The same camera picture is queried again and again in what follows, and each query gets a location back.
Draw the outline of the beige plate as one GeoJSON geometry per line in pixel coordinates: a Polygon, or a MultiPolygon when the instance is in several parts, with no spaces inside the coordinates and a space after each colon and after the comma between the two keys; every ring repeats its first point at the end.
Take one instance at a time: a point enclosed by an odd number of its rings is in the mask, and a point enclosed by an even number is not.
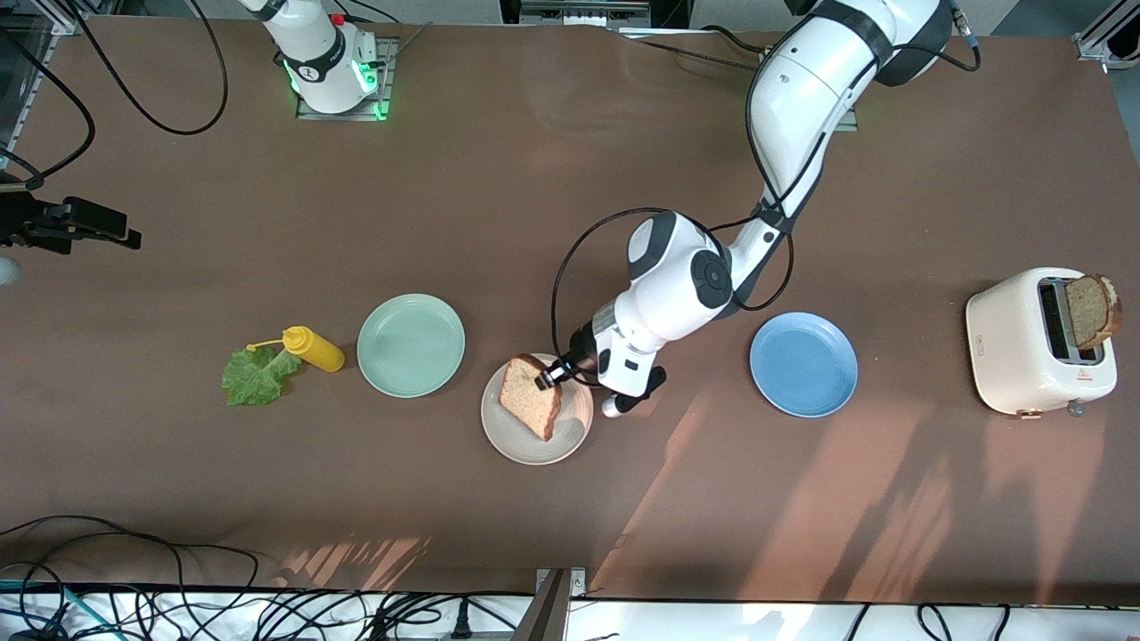
{"type": "MultiPolygon", "coordinates": [[[[552,354],[545,352],[534,354],[534,357],[544,364],[544,368],[557,359],[552,354]]],[[[559,411],[557,419],[555,419],[553,438],[549,439],[549,443],[543,443],[542,439],[531,433],[528,427],[522,425],[516,417],[504,409],[498,401],[502,374],[504,374],[506,365],[508,362],[505,362],[492,374],[492,378],[484,386],[484,393],[482,393],[481,421],[488,441],[492,443],[496,451],[499,451],[505,459],[512,459],[512,461],[528,464],[528,466],[552,464],[578,451],[591,432],[591,422],[594,417],[591,389],[573,380],[557,386],[562,390],[562,409],[559,411]]]]}

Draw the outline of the aluminium profile post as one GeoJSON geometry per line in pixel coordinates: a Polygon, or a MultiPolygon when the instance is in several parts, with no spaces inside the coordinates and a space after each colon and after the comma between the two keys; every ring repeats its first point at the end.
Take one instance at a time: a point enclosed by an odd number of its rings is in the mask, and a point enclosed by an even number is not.
{"type": "Polygon", "coordinates": [[[565,641],[565,622],[575,597],[587,589],[586,569],[542,568],[536,593],[510,641],[565,641]]]}

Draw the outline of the grey power strip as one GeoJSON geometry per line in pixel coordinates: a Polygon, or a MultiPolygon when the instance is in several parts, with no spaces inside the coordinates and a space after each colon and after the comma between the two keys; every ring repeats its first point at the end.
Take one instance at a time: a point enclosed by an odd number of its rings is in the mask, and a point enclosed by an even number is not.
{"type": "Polygon", "coordinates": [[[497,0],[506,24],[687,29],[695,0],[497,0]]]}

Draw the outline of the yellow mustard squeeze bottle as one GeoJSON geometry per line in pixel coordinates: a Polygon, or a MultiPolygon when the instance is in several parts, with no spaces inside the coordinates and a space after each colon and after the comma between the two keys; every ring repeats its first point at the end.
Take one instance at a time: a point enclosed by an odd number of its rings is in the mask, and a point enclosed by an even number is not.
{"type": "Polygon", "coordinates": [[[315,368],[335,373],[343,370],[347,364],[347,355],[337,344],[332,344],[321,334],[314,332],[309,326],[290,326],[283,328],[280,339],[259,342],[259,344],[245,344],[249,352],[255,352],[260,346],[282,344],[285,352],[293,354],[306,364],[314,365],[315,368]]]}

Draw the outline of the brown bread slice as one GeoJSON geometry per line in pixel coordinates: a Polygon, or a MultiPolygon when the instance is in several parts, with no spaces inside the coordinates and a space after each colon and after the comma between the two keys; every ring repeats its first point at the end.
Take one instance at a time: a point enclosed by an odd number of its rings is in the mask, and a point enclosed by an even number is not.
{"type": "Polygon", "coordinates": [[[522,352],[510,358],[502,374],[498,404],[543,443],[549,443],[555,431],[557,413],[562,409],[562,390],[557,386],[542,388],[542,373],[544,364],[534,354],[522,352]]]}
{"type": "Polygon", "coordinates": [[[1065,300],[1070,313],[1072,339],[1080,350],[1104,344],[1122,328],[1122,300],[1112,279],[1102,273],[1067,281],[1065,300]]]}

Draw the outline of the white toaster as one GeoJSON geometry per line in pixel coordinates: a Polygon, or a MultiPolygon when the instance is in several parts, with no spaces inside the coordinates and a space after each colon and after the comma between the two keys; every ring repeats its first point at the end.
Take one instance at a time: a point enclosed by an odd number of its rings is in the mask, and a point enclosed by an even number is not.
{"type": "Polygon", "coordinates": [[[1033,268],[966,301],[974,388],[990,409],[1011,417],[1067,409],[1080,417],[1089,401],[1116,388],[1112,339],[1091,350],[1080,350],[1072,339],[1065,284],[1086,275],[1033,268]]]}

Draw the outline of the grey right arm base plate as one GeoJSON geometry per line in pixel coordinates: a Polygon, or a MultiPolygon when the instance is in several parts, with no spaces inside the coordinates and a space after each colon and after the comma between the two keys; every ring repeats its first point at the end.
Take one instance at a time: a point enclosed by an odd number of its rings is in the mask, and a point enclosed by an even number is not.
{"type": "Polygon", "coordinates": [[[317,112],[298,94],[296,119],[306,121],[343,121],[343,122],[383,122],[390,112],[392,90],[394,90],[396,55],[400,48],[398,36],[378,36],[376,60],[358,65],[365,84],[370,88],[360,104],[353,109],[337,114],[317,112]]]}

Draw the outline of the brown table mat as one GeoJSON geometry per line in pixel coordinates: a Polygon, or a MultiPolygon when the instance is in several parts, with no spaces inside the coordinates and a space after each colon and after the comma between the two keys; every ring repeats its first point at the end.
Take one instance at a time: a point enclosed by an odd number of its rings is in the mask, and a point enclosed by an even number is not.
{"type": "Polygon", "coordinates": [[[233,97],[207,133],[146,125],[85,39],[52,70],[98,133],[41,198],[116,208],[138,251],[13,251],[0,289],[0,563],[96,516],[262,555],[268,587],[531,591],[583,567],[600,597],[1140,602],[1140,167],[1108,78],[1067,39],[982,41],[871,86],[793,230],[793,279],[661,352],[666,386],[583,446],[521,466],[484,438],[484,386],[552,352],[549,289],[603,216],[748,214],[746,70],[603,29],[431,26],[378,123],[303,122],[249,21],[215,24],[233,97]],[[1011,417],[974,388],[964,306],[1039,267],[1122,300],[1117,386],[1011,417]],[[443,388],[402,399],[357,365],[391,297],[467,333],[443,388]],[[860,382],[788,417],[746,352],[769,315],[819,313],[860,382]],[[229,406],[233,352],[309,326],[347,355],[229,406]]]}

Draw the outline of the mint green plate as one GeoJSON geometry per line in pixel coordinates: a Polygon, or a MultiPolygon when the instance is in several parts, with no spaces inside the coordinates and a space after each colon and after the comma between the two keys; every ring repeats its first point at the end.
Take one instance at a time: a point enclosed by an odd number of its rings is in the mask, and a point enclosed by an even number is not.
{"type": "Polygon", "coordinates": [[[355,360],[370,388],[410,399],[451,381],[465,350],[467,333],[451,305],[410,293],[370,313],[355,342],[355,360]]]}

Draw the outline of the blue plate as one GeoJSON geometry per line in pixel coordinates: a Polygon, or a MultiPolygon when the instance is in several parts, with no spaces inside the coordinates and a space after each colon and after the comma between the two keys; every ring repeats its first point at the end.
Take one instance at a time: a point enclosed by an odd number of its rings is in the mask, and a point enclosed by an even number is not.
{"type": "Polygon", "coordinates": [[[791,417],[829,417],[858,389],[854,344],[814,313],[782,313],[762,324],[748,365],[762,397],[791,417]]]}

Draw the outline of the green lettuce leaf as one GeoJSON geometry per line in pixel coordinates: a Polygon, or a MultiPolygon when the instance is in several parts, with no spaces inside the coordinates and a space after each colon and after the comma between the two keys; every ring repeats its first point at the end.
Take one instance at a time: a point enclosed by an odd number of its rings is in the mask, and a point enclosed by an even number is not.
{"type": "Polygon", "coordinates": [[[229,406],[264,406],[280,398],[285,382],[302,368],[301,358],[268,344],[244,346],[223,366],[221,388],[229,406]]]}

